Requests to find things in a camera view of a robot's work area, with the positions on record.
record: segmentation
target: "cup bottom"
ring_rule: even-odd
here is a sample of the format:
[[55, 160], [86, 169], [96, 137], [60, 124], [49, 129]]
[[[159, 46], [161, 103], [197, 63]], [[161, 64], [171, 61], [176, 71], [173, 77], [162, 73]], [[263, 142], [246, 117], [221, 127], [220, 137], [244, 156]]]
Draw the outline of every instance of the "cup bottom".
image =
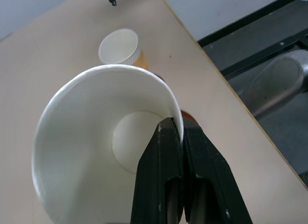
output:
[[112, 138], [116, 161], [124, 169], [136, 173], [139, 159], [163, 118], [149, 111], [133, 112], [120, 120]]

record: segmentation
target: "white paper cup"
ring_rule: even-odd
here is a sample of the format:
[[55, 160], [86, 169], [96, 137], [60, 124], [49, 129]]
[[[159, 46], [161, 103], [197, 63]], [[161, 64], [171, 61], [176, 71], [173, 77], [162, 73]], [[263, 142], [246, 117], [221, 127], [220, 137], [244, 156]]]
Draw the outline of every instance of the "white paper cup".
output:
[[119, 29], [107, 35], [98, 55], [103, 64], [125, 64], [148, 69], [138, 35], [131, 29]]
[[[129, 223], [135, 155], [141, 156], [158, 121], [167, 117], [175, 119], [182, 142], [172, 91], [138, 67], [94, 67], [63, 86], [41, 116], [32, 155], [35, 190], [51, 220]], [[143, 133], [148, 139], [140, 138]]]

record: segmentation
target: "table surface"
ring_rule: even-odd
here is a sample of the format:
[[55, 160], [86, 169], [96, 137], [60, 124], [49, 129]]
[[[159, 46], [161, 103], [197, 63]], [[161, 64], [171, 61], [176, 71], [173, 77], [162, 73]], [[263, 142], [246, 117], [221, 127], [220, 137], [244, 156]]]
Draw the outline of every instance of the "table surface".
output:
[[136, 30], [150, 70], [226, 158], [253, 222], [307, 223], [307, 189], [164, 0], [68, 0], [0, 43], [0, 222], [51, 223], [31, 178], [36, 125], [122, 27]]

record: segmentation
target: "gray floor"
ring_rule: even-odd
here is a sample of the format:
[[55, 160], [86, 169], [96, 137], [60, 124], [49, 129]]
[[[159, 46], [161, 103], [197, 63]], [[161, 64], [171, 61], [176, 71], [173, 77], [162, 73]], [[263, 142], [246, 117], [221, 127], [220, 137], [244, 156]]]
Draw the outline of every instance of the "gray floor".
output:
[[[308, 1], [297, 0], [204, 47], [204, 50], [218, 69], [223, 70], [308, 28], [307, 16]], [[229, 84], [240, 94], [267, 64], [232, 78]], [[297, 173], [308, 170], [308, 93], [298, 95], [283, 108], [260, 119], [259, 123]]]

